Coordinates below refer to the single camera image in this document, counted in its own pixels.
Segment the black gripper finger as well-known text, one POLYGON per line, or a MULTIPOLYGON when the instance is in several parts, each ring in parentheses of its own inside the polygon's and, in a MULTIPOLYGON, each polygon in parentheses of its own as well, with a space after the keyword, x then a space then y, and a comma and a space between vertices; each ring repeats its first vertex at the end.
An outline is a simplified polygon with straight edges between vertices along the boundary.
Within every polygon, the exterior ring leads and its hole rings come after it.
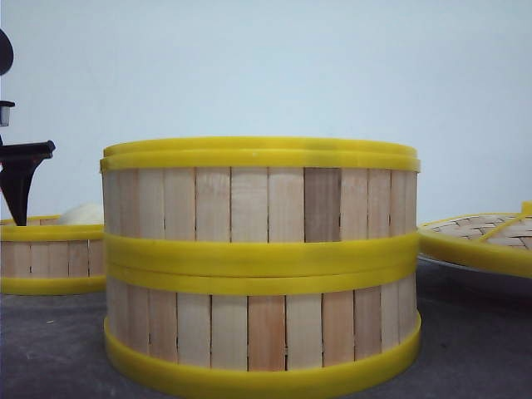
POLYGON ((51 141, 1 145, 1 189, 17 226, 27 225, 28 195, 36 168, 52 158, 51 141))

